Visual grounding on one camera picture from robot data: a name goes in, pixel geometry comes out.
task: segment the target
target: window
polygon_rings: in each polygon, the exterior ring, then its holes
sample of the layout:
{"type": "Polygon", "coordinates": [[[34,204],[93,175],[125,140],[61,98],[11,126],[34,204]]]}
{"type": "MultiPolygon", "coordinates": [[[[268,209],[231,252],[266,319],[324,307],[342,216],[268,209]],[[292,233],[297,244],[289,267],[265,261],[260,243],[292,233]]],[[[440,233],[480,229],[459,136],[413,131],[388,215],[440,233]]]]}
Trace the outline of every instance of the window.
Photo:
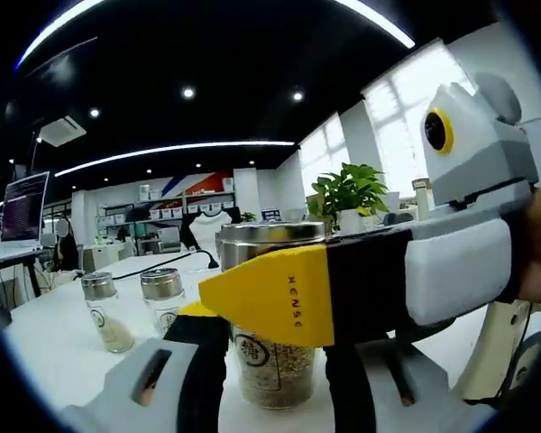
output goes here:
{"type": "Polygon", "coordinates": [[[365,91],[365,101],[390,191],[413,197],[411,181],[428,177],[420,125],[441,84],[471,81],[442,42],[433,43],[389,71],[365,91]]]}
{"type": "Polygon", "coordinates": [[[300,144],[299,157],[305,196],[312,196],[316,192],[311,185],[321,173],[338,172],[343,162],[349,162],[338,115],[328,119],[300,144]]]}

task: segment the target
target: monitor screen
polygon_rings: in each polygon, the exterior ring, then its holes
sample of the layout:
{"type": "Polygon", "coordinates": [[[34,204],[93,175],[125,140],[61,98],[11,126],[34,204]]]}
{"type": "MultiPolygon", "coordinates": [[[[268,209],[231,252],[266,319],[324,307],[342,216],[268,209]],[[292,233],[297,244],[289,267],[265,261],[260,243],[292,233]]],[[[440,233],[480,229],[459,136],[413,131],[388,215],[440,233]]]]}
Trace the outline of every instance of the monitor screen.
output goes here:
{"type": "Polygon", "coordinates": [[[6,187],[2,208],[3,242],[40,239],[48,173],[17,180],[6,187]]]}

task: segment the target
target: white table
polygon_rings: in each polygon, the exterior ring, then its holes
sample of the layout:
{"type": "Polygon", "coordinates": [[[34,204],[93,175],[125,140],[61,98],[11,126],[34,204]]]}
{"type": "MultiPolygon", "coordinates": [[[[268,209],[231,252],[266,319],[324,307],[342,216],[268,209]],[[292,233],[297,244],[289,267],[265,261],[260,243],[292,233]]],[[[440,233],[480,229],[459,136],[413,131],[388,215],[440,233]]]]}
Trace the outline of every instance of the white table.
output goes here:
{"type": "MultiPolygon", "coordinates": [[[[176,257],[180,253],[131,257],[105,268],[114,276],[144,269],[176,257]]],[[[197,284],[219,270],[205,270],[208,258],[199,253],[165,267],[176,267],[187,294],[187,302],[198,300],[197,284]]],[[[136,338],[137,345],[154,336],[149,313],[142,300],[138,276],[115,283],[124,306],[124,323],[136,338]]],[[[6,335],[14,356],[39,394],[53,410],[67,405],[84,405],[101,390],[106,372],[119,363],[121,355],[108,353],[95,330],[85,306],[80,281],[73,281],[22,305],[12,313],[13,323],[6,335]]],[[[471,355],[481,329],[477,320],[465,320],[459,327],[428,338],[419,348],[447,371],[462,370],[471,355]],[[471,332],[464,333],[467,327],[471,332]],[[461,347],[454,357],[445,358],[450,348],[461,347]]],[[[299,432],[334,431],[334,412],[325,378],[325,357],[319,351],[316,362],[316,388],[309,401],[294,410],[270,411],[246,402],[238,387],[238,365],[234,353],[226,357],[227,378],[220,408],[220,431],[225,432],[299,432]]]]}

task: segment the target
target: spice bottle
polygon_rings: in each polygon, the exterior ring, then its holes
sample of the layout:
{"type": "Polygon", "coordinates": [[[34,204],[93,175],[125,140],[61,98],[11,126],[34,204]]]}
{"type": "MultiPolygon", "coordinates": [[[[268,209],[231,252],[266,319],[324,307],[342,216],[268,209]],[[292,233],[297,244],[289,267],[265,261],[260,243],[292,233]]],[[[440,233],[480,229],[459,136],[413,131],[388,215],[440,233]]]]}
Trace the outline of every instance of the spice bottle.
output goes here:
{"type": "Polygon", "coordinates": [[[153,269],[141,273],[144,302],[160,338],[174,322],[184,305],[185,296],[179,271],[172,268],[153,269]]]}
{"type": "Polygon", "coordinates": [[[94,272],[81,279],[90,316],[102,337],[105,349],[118,354],[134,345],[133,336],[121,321],[118,292],[110,272],[94,272]]]}
{"type": "MultiPolygon", "coordinates": [[[[227,271],[269,251],[323,242],[325,226],[310,222],[225,225],[219,240],[222,267],[227,271]]],[[[276,344],[237,326],[232,341],[247,401],[284,410],[310,398],[315,348],[276,344]]]]}

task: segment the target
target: green leaves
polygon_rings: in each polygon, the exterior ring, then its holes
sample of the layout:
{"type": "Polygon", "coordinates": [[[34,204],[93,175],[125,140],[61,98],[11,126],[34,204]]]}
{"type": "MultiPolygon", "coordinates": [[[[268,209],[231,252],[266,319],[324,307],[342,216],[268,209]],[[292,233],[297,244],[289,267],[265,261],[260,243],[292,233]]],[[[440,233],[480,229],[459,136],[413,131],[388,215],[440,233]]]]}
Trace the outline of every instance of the green leaves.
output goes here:
{"type": "Polygon", "coordinates": [[[311,200],[308,203],[309,212],[331,219],[334,225],[336,213],[341,210],[357,209],[365,216],[373,215],[376,210],[388,212],[380,197],[388,191],[379,179],[380,174],[380,171],[366,164],[346,163],[343,163],[340,174],[321,173],[316,183],[312,184],[321,200],[311,200]]]}

